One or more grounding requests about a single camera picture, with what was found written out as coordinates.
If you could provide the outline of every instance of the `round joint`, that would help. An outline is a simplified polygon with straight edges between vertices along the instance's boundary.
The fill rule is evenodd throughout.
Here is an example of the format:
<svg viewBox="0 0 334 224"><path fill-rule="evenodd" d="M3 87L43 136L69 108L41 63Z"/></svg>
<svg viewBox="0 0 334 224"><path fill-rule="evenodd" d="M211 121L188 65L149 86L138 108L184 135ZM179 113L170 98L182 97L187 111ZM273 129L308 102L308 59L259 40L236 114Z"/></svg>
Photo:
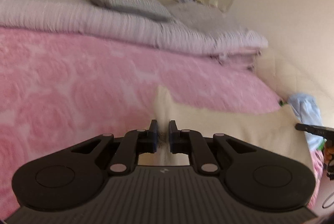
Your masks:
<svg viewBox="0 0 334 224"><path fill-rule="evenodd" d="M205 172L216 172L218 167L215 164L204 164L201 166L201 169Z"/></svg>
<svg viewBox="0 0 334 224"><path fill-rule="evenodd" d="M126 170L126 165L124 164L113 164L110 167L110 170L113 172L124 172Z"/></svg>

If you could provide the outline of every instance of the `bed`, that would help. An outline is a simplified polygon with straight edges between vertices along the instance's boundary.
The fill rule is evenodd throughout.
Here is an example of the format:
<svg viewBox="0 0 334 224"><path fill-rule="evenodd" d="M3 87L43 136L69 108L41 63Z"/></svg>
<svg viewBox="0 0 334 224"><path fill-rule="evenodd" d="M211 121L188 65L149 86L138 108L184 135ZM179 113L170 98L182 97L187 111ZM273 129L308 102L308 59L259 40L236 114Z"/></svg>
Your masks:
<svg viewBox="0 0 334 224"><path fill-rule="evenodd" d="M280 97L244 61L226 59L227 53L237 58L240 53L219 47L203 52L191 44L194 38L203 43L202 37L174 36L187 31L179 19L162 24L126 15L132 24L159 31L148 37L154 32L125 29L123 14L97 9L88 0L1 0L1 5L0 218L18 207L10 182L19 166L101 133L118 137L146 128L155 116L159 85L176 102L197 108L253 114L280 109ZM97 25L98 19L107 24ZM238 49L256 55L265 47L258 42L251 51L252 45ZM321 152L313 152L312 161L317 187L310 208L320 184Z"/></svg>

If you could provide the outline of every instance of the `beige fabric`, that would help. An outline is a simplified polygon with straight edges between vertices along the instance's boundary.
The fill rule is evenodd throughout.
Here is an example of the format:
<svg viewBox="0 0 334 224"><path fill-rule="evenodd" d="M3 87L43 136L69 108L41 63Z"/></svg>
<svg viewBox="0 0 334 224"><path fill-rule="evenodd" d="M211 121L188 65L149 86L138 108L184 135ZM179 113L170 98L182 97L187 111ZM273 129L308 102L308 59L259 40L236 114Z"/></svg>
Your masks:
<svg viewBox="0 0 334 224"><path fill-rule="evenodd" d="M315 81L272 48L262 50L262 55L255 59L256 75L287 100L291 94L306 93L316 98L323 124L334 127L334 99Z"/></svg>
<svg viewBox="0 0 334 224"><path fill-rule="evenodd" d="M290 105L264 115L216 112L175 103L169 91L159 87L155 100L155 115L162 141L167 141L164 137L167 136L169 121L175 120L178 129L196 130L205 137L212 137L215 133L225 133L299 161L313 170L305 135L295 130L294 125L298 123L298 119ZM186 155L172 155L168 151L169 147L163 144L158 151L158 157L144 155L140 164L189 164Z"/></svg>

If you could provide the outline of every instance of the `ribbed black surface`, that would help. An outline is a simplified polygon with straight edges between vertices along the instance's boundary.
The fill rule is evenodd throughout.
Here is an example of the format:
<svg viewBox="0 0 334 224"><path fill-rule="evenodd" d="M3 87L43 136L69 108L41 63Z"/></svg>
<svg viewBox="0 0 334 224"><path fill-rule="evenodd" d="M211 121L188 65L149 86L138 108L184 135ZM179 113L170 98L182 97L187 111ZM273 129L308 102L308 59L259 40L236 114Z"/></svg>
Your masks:
<svg viewBox="0 0 334 224"><path fill-rule="evenodd" d="M231 198L219 180L192 167L137 167L113 177L93 200L63 212L20 208L8 224L301 224L314 215L256 211Z"/></svg>

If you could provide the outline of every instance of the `pink blanket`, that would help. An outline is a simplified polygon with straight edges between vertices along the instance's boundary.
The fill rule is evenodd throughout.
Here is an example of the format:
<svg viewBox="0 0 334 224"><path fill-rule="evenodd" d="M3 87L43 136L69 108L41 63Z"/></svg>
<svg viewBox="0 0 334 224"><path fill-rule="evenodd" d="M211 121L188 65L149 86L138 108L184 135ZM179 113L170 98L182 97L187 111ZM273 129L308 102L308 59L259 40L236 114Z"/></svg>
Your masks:
<svg viewBox="0 0 334 224"><path fill-rule="evenodd" d="M24 163L103 132L146 128L159 84L176 101L265 113L278 96L249 71L82 35L0 28L0 218Z"/></svg>

